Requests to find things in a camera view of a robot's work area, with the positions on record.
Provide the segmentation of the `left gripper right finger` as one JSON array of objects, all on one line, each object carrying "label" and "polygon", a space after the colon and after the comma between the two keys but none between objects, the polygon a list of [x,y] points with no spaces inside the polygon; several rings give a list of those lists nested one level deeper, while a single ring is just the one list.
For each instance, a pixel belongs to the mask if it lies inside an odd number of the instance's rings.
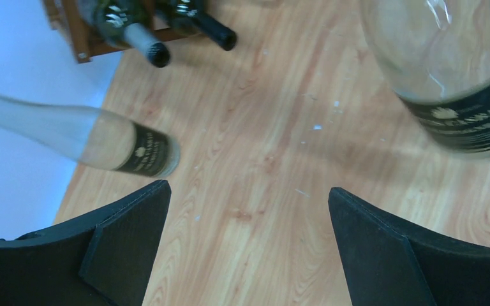
[{"label": "left gripper right finger", "polygon": [[490,305],[490,247],[442,235],[341,187],[329,213],[353,305]]}]

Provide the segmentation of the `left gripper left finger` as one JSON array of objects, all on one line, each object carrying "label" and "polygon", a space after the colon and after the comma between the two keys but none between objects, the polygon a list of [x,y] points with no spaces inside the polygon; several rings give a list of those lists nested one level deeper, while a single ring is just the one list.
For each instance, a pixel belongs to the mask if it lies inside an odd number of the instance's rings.
[{"label": "left gripper left finger", "polygon": [[141,305],[171,193],[157,180],[68,221],[0,239],[0,305]]}]

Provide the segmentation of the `clear bottle black label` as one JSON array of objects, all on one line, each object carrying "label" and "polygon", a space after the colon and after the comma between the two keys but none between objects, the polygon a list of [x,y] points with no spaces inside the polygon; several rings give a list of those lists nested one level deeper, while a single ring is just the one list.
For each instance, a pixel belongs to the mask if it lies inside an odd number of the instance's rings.
[{"label": "clear bottle black label", "polygon": [[78,163],[165,178],[178,166],[179,142],[123,115],[84,105],[47,105],[0,95],[0,128]]},{"label": "clear bottle black label", "polygon": [[490,1],[361,1],[369,49],[443,150],[490,159]]}]

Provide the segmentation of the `dark green wine bottle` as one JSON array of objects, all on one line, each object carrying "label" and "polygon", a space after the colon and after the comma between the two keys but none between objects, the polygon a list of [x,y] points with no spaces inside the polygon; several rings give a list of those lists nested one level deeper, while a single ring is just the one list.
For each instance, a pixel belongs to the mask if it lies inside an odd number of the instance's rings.
[{"label": "dark green wine bottle", "polygon": [[163,68],[171,56],[152,32],[147,10],[140,1],[77,1],[82,19],[112,47],[138,50],[153,66]]}]

